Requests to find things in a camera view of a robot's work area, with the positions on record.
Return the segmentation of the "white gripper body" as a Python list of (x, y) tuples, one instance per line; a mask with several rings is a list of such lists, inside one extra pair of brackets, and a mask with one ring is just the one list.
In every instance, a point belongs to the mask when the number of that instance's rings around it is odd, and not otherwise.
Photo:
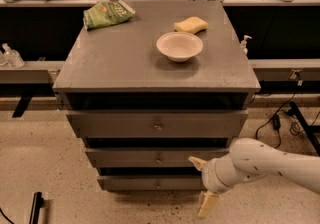
[(207, 190), (215, 194), (222, 194), (230, 190), (233, 185), (232, 164), (228, 158), (214, 158), (207, 161), (202, 169), (202, 182)]

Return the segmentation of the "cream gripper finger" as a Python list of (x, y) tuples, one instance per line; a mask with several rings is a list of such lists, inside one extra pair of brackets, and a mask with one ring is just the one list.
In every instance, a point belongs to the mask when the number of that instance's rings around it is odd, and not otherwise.
[(193, 164), (193, 166), (198, 170), (201, 171), (206, 164), (206, 161), (194, 156), (190, 156), (188, 160)]
[(199, 196), (198, 217), (205, 218), (211, 209), (217, 204), (219, 196), (210, 191), (201, 192)]

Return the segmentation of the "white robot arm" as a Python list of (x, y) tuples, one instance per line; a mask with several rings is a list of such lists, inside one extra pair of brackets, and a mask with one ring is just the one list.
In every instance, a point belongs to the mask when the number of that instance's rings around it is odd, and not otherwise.
[(280, 176), (320, 193), (319, 157), (283, 152), (255, 139), (237, 139), (220, 158), (203, 160), (190, 156), (188, 160), (201, 172), (206, 188), (199, 198), (199, 218), (210, 213), (220, 194), (237, 184), (253, 182), (266, 175)]

